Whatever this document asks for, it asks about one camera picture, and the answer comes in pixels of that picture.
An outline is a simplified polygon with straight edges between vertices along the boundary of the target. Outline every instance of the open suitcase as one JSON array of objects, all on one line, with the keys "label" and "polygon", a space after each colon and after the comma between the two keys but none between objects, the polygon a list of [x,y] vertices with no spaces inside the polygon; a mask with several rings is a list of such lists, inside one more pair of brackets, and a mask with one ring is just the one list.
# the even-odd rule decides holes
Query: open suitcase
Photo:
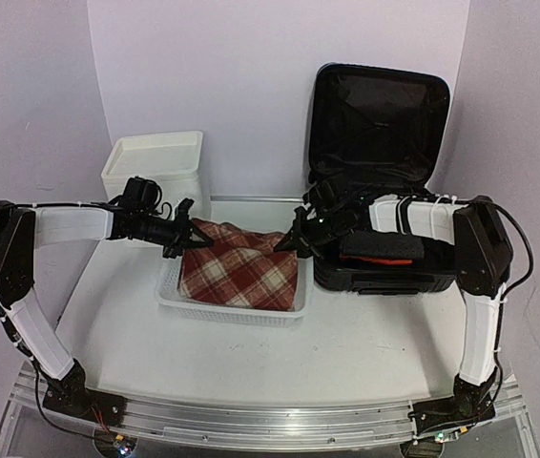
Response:
[{"label": "open suitcase", "polygon": [[[322,67],[309,130],[313,189],[331,189],[362,212],[377,196],[430,194],[425,186],[440,152],[448,106],[448,86],[436,76],[343,64]],[[328,243],[322,258],[315,257],[315,281],[325,289],[416,294],[443,291],[454,280],[453,247],[442,241],[371,231],[346,237],[351,239]],[[344,259],[344,246],[362,237],[388,250],[414,241],[421,256],[409,265]]]}]

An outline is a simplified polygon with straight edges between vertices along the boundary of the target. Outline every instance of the white storage box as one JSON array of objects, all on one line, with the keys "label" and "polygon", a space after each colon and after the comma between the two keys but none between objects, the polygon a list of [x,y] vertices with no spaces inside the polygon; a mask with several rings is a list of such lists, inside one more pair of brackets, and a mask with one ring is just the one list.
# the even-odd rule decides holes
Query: white storage box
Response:
[{"label": "white storage box", "polygon": [[162,188],[163,200],[176,209],[192,198],[190,215],[211,216],[208,177],[200,170],[202,132],[125,136],[114,145],[102,171],[107,199],[120,195],[128,178],[152,179]]},{"label": "white storage box", "polygon": [[156,300],[178,315],[195,320],[221,323],[241,323],[259,326],[287,327],[297,323],[312,301],[313,262],[298,260],[298,285],[291,311],[255,310],[192,301],[178,294],[178,279],[182,258],[166,260],[156,284]]}]

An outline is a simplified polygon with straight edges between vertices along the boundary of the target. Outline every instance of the white table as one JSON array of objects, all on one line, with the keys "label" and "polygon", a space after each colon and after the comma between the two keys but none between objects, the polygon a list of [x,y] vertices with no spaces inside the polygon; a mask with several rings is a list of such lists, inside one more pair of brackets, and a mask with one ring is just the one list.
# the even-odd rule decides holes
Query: white table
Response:
[{"label": "white table", "polygon": [[[296,199],[213,202],[213,220],[285,231]],[[154,299],[159,248],[98,244],[57,328],[90,387],[205,405],[347,406],[451,393],[465,307],[314,289],[301,325],[182,319]]]}]

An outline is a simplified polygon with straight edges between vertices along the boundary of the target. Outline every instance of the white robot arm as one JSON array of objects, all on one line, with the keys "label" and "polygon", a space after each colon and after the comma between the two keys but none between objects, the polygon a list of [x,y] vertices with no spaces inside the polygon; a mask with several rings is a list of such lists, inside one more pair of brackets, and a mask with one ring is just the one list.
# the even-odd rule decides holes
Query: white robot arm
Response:
[{"label": "white robot arm", "polygon": [[[407,205],[407,208],[400,211],[403,205]],[[369,215],[374,231],[400,233],[405,232],[404,226],[409,226],[409,234],[454,245],[454,212],[466,207],[465,204],[439,203],[439,199],[430,202],[386,196],[369,206]],[[493,352],[504,290],[505,283],[502,282],[493,297],[472,294],[475,291],[463,291],[467,317],[459,377],[469,384],[483,384],[495,368]]]},{"label": "white robot arm", "polygon": [[131,178],[123,195],[109,203],[26,204],[0,201],[0,320],[14,346],[29,357],[55,396],[44,406],[94,421],[99,412],[116,426],[124,399],[85,387],[85,371],[57,338],[33,289],[34,251],[71,240],[140,239],[163,246],[174,258],[213,241],[189,219],[194,203],[184,199],[173,220],[159,216],[161,190],[153,181]]},{"label": "white robot arm", "polygon": [[447,422],[470,426],[492,418],[489,391],[496,380],[502,301],[513,258],[499,218],[500,207],[484,197],[459,201],[429,194],[351,194],[340,201],[336,195],[323,184],[309,193],[305,200],[310,206],[296,209],[292,229],[275,250],[322,257],[323,245],[354,230],[401,233],[453,245],[455,278],[467,308],[463,359],[454,395],[415,404],[413,416],[419,432],[441,428]]}]

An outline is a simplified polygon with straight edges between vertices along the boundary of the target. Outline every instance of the red plaid fabric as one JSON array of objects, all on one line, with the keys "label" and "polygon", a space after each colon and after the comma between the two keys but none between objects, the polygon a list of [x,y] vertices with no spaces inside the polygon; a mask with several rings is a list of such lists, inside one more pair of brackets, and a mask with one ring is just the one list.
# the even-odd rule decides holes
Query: red plaid fabric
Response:
[{"label": "red plaid fabric", "polygon": [[242,308],[289,310],[298,283],[294,252],[274,253],[283,234],[257,234],[233,224],[194,219],[215,241],[183,255],[179,294],[199,302]]}]

